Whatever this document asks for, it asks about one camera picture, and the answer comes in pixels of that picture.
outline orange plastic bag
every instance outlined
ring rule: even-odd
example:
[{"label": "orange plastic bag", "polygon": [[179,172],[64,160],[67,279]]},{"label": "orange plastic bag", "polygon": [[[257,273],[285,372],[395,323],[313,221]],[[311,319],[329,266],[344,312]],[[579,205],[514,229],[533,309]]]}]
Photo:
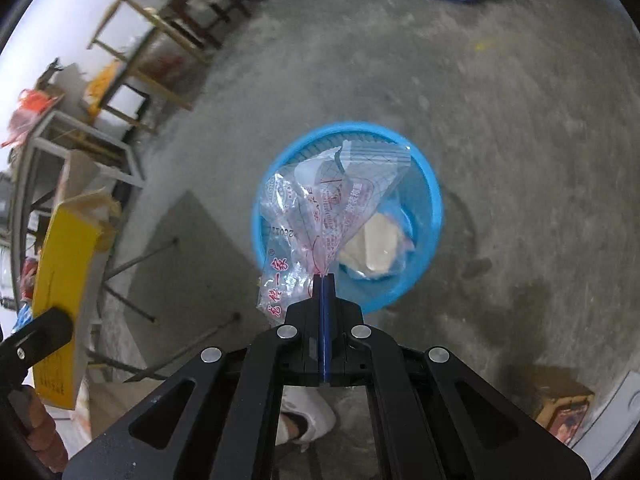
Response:
[{"label": "orange plastic bag", "polygon": [[43,113],[55,98],[49,97],[39,90],[25,89],[18,96],[18,107],[11,115],[7,132],[9,133],[5,142],[0,147],[24,144],[27,134],[38,122],[40,114]]},{"label": "orange plastic bag", "polygon": [[100,70],[99,74],[86,86],[84,90],[84,102],[88,104],[87,113],[89,114],[89,124],[94,121],[100,114],[100,99],[109,88],[111,81],[116,77],[116,72],[121,61],[115,59]]}]

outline sneaker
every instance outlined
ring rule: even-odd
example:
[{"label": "sneaker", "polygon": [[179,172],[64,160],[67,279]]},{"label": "sneaker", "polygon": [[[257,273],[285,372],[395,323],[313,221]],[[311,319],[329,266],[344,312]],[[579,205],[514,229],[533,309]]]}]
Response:
[{"label": "sneaker", "polygon": [[285,386],[282,391],[280,411],[284,415],[302,416],[306,420],[306,431],[292,440],[296,444],[309,444],[329,433],[335,426],[334,410],[316,388]]}]

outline metal rod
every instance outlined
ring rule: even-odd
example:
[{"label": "metal rod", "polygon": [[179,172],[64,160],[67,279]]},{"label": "metal rod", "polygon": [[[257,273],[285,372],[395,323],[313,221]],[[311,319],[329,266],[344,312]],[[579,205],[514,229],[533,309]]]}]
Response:
[{"label": "metal rod", "polygon": [[128,262],[117,266],[115,269],[111,269],[109,272],[105,273],[104,275],[104,281],[106,282],[107,280],[110,280],[111,278],[113,278],[114,276],[117,276],[118,274],[120,274],[121,272],[124,272],[124,270],[129,269],[129,267],[133,267],[135,264],[138,264],[144,260],[146,260],[147,258],[152,257],[154,254],[158,254],[161,251],[164,251],[165,249],[168,249],[169,247],[172,246],[176,246],[178,244],[178,238],[172,238],[171,241],[169,241],[169,243],[164,244],[163,246],[154,249],[153,251],[149,251],[148,253],[142,254],[142,256],[138,256],[137,258],[133,258],[132,260],[129,260]]},{"label": "metal rod", "polygon": [[[123,362],[116,361],[116,359],[111,359],[110,357],[99,354],[98,352],[94,352],[93,350],[87,350],[86,354],[89,356],[89,359],[92,359],[95,363],[107,365],[111,368],[116,368],[117,370],[129,372],[130,374],[138,374],[140,372],[144,372],[142,368],[136,368],[135,366],[124,364]],[[158,381],[164,381],[166,379],[166,376],[161,374],[151,374],[149,375],[149,377]]]},{"label": "metal rod", "polygon": [[132,377],[127,379],[125,382],[126,383],[134,383],[136,381],[141,381],[142,379],[144,379],[146,377],[150,377],[151,374],[156,373],[161,368],[164,368],[165,366],[167,366],[167,365],[171,364],[172,362],[174,362],[176,359],[179,359],[183,355],[187,354],[188,352],[190,352],[191,350],[196,348],[196,346],[200,345],[203,341],[205,341],[209,337],[217,334],[223,328],[226,328],[227,326],[229,326],[229,325],[231,325],[231,324],[233,324],[235,322],[238,322],[241,319],[242,319],[242,316],[240,315],[240,313],[239,312],[234,312],[233,315],[231,316],[231,318],[228,321],[225,321],[223,324],[220,324],[217,327],[206,331],[204,334],[199,336],[196,340],[194,340],[193,342],[189,343],[188,345],[183,346],[177,352],[174,352],[171,356],[169,356],[164,361],[156,363],[155,365],[150,366],[146,370],[142,370],[140,373],[137,373],[137,374],[133,375]]},{"label": "metal rod", "polygon": [[311,474],[311,479],[322,480],[322,468],[320,466],[320,459],[318,458],[318,450],[316,449],[316,444],[312,442],[306,451],[306,459],[309,463],[309,473]]},{"label": "metal rod", "polygon": [[125,298],[122,294],[120,294],[119,292],[116,292],[115,290],[113,290],[109,285],[107,285],[106,283],[102,284],[102,288],[107,291],[109,294],[111,294],[114,298],[116,298],[116,300],[121,301],[125,306],[128,306],[131,310],[133,310],[133,312],[135,312],[136,314],[138,314],[139,316],[144,317],[145,319],[148,319],[151,323],[155,323],[156,322],[156,317],[152,316],[151,314],[147,314],[144,310],[142,310],[140,307],[136,306],[135,303],[133,303],[132,301],[128,300],[127,298]]},{"label": "metal rod", "polygon": [[43,196],[41,196],[39,199],[37,199],[35,202],[31,204],[31,210],[33,211],[34,209],[38,209],[45,202],[48,202],[49,200],[51,200],[55,194],[56,194],[55,189],[52,189],[51,191],[46,192]]}]

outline blue plastic bin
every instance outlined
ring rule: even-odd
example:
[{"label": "blue plastic bin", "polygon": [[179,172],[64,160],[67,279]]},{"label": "blue plastic bin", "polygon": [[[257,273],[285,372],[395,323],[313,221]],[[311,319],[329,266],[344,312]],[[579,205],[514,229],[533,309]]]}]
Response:
[{"label": "blue plastic bin", "polygon": [[[402,210],[411,222],[415,245],[415,251],[409,254],[406,269],[400,274],[379,280],[354,280],[340,267],[336,276],[338,297],[359,304],[365,314],[393,303],[414,286],[436,251],[442,225],[442,199],[436,176],[422,153],[404,137],[382,126],[352,122],[330,124],[312,131],[280,154],[265,174],[258,189],[258,198],[262,186],[278,168],[341,146],[344,140],[394,142],[408,146],[412,155],[411,167],[397,188]],[[270,225],[260,215],[258,198],[254,204],[252,238],[256,261],[258,267],[262,268]]]}]

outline person's foot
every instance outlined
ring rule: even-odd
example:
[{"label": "person's foot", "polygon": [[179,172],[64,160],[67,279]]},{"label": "person's foot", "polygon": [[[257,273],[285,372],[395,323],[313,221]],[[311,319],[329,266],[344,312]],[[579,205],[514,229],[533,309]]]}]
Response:
[{"label": "person's foot", "polygon": [[286,431],[284,442],[309,444],[335,425],[333,410],[315,388],[285,386],[280,413],[278,440],[283,440]]}]

